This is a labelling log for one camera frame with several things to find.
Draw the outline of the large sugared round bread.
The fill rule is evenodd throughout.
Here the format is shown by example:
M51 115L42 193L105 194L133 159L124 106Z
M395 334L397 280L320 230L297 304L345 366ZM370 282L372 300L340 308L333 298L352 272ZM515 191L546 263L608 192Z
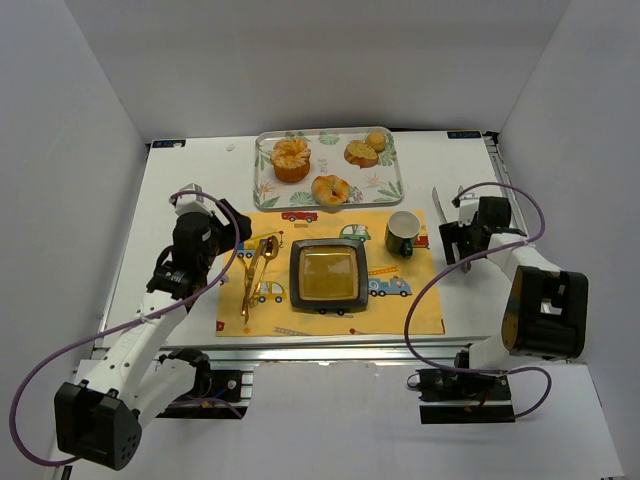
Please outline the large sugared round bread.
M302 138L278 140L271 152L276 178L285 183L297 183L310 171L311 150Z

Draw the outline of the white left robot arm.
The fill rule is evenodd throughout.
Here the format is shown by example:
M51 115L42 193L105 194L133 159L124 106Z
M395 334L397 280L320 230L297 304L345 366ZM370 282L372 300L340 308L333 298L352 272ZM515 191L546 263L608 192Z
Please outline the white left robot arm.
M115 471L128 465L143 429L173 401L210 392L209 358L197 349L174 350L154 373L147 370L206 288L214 260L252 235L250 218L226 200L219 206L224 221L197 199L174 207L172 243L157 257L138 325L125 328L92 370L54 397L59 450Z

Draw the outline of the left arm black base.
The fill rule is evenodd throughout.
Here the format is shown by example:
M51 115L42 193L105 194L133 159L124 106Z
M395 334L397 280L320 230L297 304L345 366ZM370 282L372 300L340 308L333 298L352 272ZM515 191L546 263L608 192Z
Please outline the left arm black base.
M165 419L241 420L249 399L243 390L248 388L248 372L228 368L213 368L209 357L202 351L184 348L161 354L158 362L181 360L195 369L194 387L176 398L157 415Z

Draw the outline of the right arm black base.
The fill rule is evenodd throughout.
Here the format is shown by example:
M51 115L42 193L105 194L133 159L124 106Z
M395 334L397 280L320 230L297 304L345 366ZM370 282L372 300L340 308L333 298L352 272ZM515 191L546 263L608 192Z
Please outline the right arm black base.
M458 372L470 367L470 347L459 351L452 367L429 364L407 378L407 388L419 394L423 425L514 423L508 380L495 374Z

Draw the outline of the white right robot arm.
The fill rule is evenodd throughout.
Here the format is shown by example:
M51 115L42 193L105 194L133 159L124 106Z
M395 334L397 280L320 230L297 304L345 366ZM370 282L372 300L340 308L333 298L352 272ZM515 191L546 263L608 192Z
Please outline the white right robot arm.
M511 226L508 199L464 195L453 204L458 219L439 226L446 262L462 260L461 269L467 271L470 257L481 253L511 281L500 332L461 351L455 365L510 370L527 357L580 357L586 340L587 277L561 269L527 243L526 234Z

